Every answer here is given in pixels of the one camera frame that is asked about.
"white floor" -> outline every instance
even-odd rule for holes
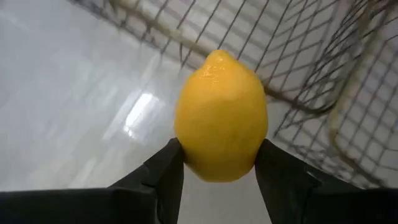
[[[174,136],[192,71],[69,2],[0,1],[0,49],[0,190],[105,187]],[[254,172],[209,184],[185,169],[179,222],[270,220]]]

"wire grid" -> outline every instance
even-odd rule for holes
[[[355,43],[352,36],[355,35],[356,21],[367,1],[353,1],[352,5],[338,0],[123,1],[129,8],[137,9],[144,15],[128,12],[120,7],[115,10],[109,0],[74,2],[138,39],[152,44],[161,53],[180,60],[182,67],[198,68],[211,50],[227,50],[253,69],[265,84],[319,112],[309,115],[293,107],[288,110],[283,123],[275,132],[277,139],[286,145],[282,148],[293,150],[299,158],[335,176],[361,186],[372,187],[335,156],[325,134],[326,118],[317,118],[333,107],[336,90],[340,90],[347,80],[348,76],[342,77],[339,71],[348,61],[346,50]],[[388,1],[378,2],[381,6]],[[374,11],[378,12],[377,15],[383,12],[379,8]],[[389,43],[393,39],[386,42],[386,39],[381,38],[382,42],[383,40],[386,44],[381,44],[383,48],[379,50],[383,53],[390,52],[384,49],[390,49]],[[359,47],[356,58],[361,55],[360,51]],[[378,65],[383,62],[380,54],[372,55]],[[391,60],[386,59],[387,65],[393,64],[390,63]],[[376,63],[371,64],[369,71],[361,74],[374,74],[377,69],[372,68],[375,66]],[[383,70],[380,76],[368,75],[375,82],[382,83],[377,90],[368,90],[365,84],[356,87],[355,96],[350,98],[347,107],[341,112],[341,132],[338,135],[339,142],[347,142],[343,144],[350,148],[347,153],[358,158],[358,162],[365,168],[373,163],[375,170],[372,172],[380,177],[385,177],[385,174],[379,174],[379,170],[393,170],[381,164],[380,158],[383,156],[380,155],[386,154],[386,144],[394,139],[393,129],[398,125],[397,110],[388,104],[391,99],[380,101],[376,94],[379,91],[388,91],[395,96],[397,75],[392,72],[395,71],[392,65],[387,67],[387,76],[391,80],[386,83],[380,81],[381,77],[386,76],[383,75]],[[361,83],[368,83],[367,79],[369,78],[366,77]],[[361,98],[365,94],[374,99],[370,103],[364,103]],[[370,109],[370,105],[376,101],[380,104],[375,106],[376,109],[386,108],[382,117],[379,116],[380,113],[373,113]],[[375,123],[374,129],[367,130],[363,127],[364,123],[372,121]],[[349,132],[347,125],[352,125],[356,131]],[[380,127],[387,130],[381,132],[387,133],[388,139],[378,137],[377,131]],[[367,134],[361,141],[369,141],[365,146],[356,143],[356,138],[361,133]],[[378,160],[370,160],[365,153],[373,153],[373,150],[368,150],[374,147],[372,145],[383,151],[378,155]]]

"wire basket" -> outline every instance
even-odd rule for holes
[[[281,148],[361,187],[398,186],[395,0],[73,2],[182,67],[227,50],[289,103]]]

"metal wire mesh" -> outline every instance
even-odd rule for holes
[[[272,87],[266,89],[269,95],[292,99],[275,133],[284,149],[335,176],[372,187],[336,155],[326,135],[326,116],[320,117],[333,109],[352,73],[360,71],[340,111],[337,141],[372,175],[386,178],[398,170],[385,161],[398,161],[398,102],[391,103],[398,100],[398,20],[386,10],[394,8],[394,1],[73,2],[180,60],[182,67],[198,68],[211,50],[227,50]],[[361,30],[366,9],[371,21]],[[376,41],[366,54],[372,34],[377,34]]]

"lemon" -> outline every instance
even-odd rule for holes
[[[268,129],[266,96],[256,74],[215,50],[185,82],[174,130],[185,163],[203,180],[247,174]]]

